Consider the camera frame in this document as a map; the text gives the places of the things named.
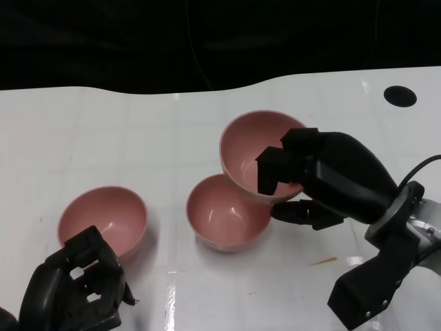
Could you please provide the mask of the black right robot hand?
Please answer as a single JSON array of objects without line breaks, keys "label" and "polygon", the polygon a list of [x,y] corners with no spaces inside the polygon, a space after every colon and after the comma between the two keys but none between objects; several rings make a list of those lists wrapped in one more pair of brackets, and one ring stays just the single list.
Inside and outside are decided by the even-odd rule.
[{"label": "black right robot hand", "polygon": [[346,218],[370,225],[398,195],[380,160],[348,134],[292,128],[280,141],[281,147],[269,146],[256,158],[258,192],[273,195],[279,183],[294,183],[308,198],[275,204],[271,216],[276,220],[314,230]]}]

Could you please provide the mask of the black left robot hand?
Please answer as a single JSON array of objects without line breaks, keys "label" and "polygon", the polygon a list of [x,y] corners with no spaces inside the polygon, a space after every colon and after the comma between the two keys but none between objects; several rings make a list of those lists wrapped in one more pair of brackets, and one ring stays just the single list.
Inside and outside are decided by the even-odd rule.
[{"label": "black left robot hand", "polygon": [[96,226],[64,243],[34,271],[21,304],[21,330],[112,330],[119,306],[134,306],[122,266]]}]

